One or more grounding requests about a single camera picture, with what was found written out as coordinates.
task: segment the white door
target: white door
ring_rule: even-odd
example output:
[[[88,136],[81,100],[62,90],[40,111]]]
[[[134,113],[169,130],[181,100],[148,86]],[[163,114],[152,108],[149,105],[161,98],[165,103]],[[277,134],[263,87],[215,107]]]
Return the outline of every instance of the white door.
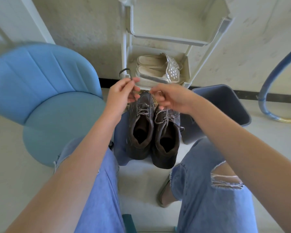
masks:
[[[28,42],[55,44],[31,0],[0,0],[0,54]]]

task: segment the brown leather shoe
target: brown leather shoe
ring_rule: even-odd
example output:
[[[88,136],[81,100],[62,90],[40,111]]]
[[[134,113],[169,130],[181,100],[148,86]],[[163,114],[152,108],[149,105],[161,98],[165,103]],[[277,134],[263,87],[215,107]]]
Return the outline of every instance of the brown leather shoe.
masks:
[[[180,127],[180,113],[173,110],[154,112],[154,143],[151,152],[152,162],[156,167],[170,169],[176,163],[183,127]]]
[[[140,94],[138,101],[130,104],[129,131],[126,151],[132,159],[145,159],[151,152],[151,140],[154,131],[154,103],[148,92]]]

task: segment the blue hose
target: blue hose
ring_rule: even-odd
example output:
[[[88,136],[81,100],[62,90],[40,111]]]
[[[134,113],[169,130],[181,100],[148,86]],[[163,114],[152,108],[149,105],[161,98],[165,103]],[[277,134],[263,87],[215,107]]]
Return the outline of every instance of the blue hose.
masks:
[[[266,114],[268,117],[270,117],[273,120],[276,120],[278,122],[283,122],[283,123],[291,123],[291,119],[282,118],[270,112],[266,107],[266,96],[272,83],[290,63],[291,63],[291,52],[285,58],[283,58],[283,60],[280,61],[279,64],[275,67],[275,69],[270,73],[270,75],[264,82],[258,96],[259,107],[262,113]]]

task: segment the blue jeans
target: blue jeans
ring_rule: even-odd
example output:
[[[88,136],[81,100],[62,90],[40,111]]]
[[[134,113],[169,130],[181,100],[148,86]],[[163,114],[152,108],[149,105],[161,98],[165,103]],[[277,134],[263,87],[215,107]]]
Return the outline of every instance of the blue jeans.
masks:
[[[82,138],[63,149],[56,167],[67,158]],[[258,232],[251,192],[212,184],[211,171],[224,162],[208,139],[197,141],[170,174],[174,197],[182,201],[177,232]],[[108,149],[85,204],[75,232],[124,233],[117,191],[118,165]]]

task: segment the person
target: person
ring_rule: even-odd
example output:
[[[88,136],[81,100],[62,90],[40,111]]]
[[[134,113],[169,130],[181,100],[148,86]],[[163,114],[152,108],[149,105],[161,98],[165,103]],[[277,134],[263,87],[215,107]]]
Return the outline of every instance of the person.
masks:
[[[125,78],[110,88],[101,117],[64,148],[54,175],[7,233],[125,232],[108,144],[127,102],[139,98],[137,81]],[[182,200],[178,232],[257,232],[251,192],[291,232],[291,161],[188,89],[159,84],[150,93],[160,109],[191,115],[207,135],[159,192],[162,207]]]

